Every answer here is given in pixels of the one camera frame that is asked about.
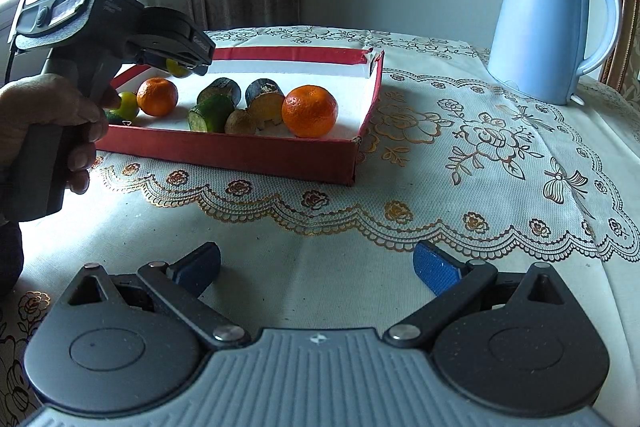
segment table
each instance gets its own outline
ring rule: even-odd
[[[385,49],[355,186],[100,153],[86,195],[22,226],[24,273],[0,319],[0,425],[34,409],[20,356],[87,261],[130,273],[215,241],[224,266],[202,299],[252,333],[383,331],[433,298],[412,269],[420,239],[504,271],[554,263],[610,352],[596,409],[640,424],[640,114],[622,97],[588,79],[584,107],[513,94],[465,42],[309,26],[211,36]]]

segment kettle handle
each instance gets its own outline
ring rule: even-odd
[[[613,51],[620,36],[620,0],[605,0],[605,3],[607,4],[607,28],[604,37],[596,51],[578,65],[578,76],[587,74],[601,65]]]

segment orange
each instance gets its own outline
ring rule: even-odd
[[[166,116],[178,105],[178,88],[166,78],[150,78],[138,88],[136,99],[149,116]]]
[[[320,86],[300,86],[282,103],[282,121],[299,138],[319,138],[335,125],[338,103]]]

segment electric kettle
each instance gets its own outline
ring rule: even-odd
[[[489,73],[527,96],[566,104],[580,76],[606,60],[620,35],[620,0],[605,1],[605,35],[585,58],[589,0],[503,0]]]

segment gray gripper base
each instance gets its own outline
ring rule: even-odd
[[[148,412],[75,417],[49,407],[29,427],[606,427],[591,409],[546,419],[484,409],[443,385],[423,353],[361,330],[264,330],[217,352],[194,384]]]

